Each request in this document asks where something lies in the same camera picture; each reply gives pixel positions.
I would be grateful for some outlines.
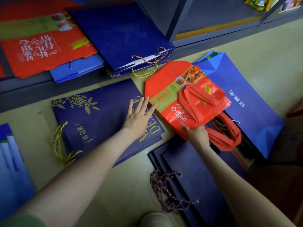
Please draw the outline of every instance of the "green sleeve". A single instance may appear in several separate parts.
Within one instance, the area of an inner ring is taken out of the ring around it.
[[[0,227],[46,227],[46,225],[35,216],[21,214],[8,218],[0,223]]]

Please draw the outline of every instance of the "floral pattern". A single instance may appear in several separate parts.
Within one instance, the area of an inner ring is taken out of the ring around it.
[[[74,107],[84,107],[84,110],[90,115],[90,108],[94,110],[99,110],[96,106],[93,106],[97,104],[97,102],[92,102],[92,97],[90,97],[88,100],[86,100],[86,96],[84,95],[73,95],[73,96],[68,96],[65,98],[61,99],[56,99],[51,101],[51,105],[53,107],[59,107],[62,109],[65,109],[66,105],[69,103],[71,108]]]

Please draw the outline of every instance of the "person's left hand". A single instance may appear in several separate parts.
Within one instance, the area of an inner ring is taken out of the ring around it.
[[[130,135],[134,138],[134,141],[144,135],[149,118],[156,109],[157,104],[154,103],[153,106],[149,109],[149,111],[144,114],[148,102],[149,97],[146,97],[145,100],[144,97],[142,97],[134,111],[132,108],[134,101],[131,100],[131,102],[129,103],[128,113],[122,129],[128,130],[128,132],[130,132]]]

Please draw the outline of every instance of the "shoe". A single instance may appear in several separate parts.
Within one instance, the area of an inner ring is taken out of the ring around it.
[[[150,213],[141,219],[139,227],[173,227],[173,225],[164,214]]]

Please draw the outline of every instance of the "hand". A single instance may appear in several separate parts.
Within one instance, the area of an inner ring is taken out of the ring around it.
[[[199,126],[195,130],[190,130],[187,126],[183,125],[182,128],[194,147],[201,145],[202,149],[209,148],[209,137],[204,126]]]
[[[127,129],[134,141],[144,135],[149,118],[152,116],[154,110],[156,109],[157,104],[154,103],[149,111],[144,114],[148,102],[149,97],[146,97],[145,100],[144,97],[142,97],[134,112],[132,108],[134,101],[131,100],[129,103],[128,113],[122,129]]]

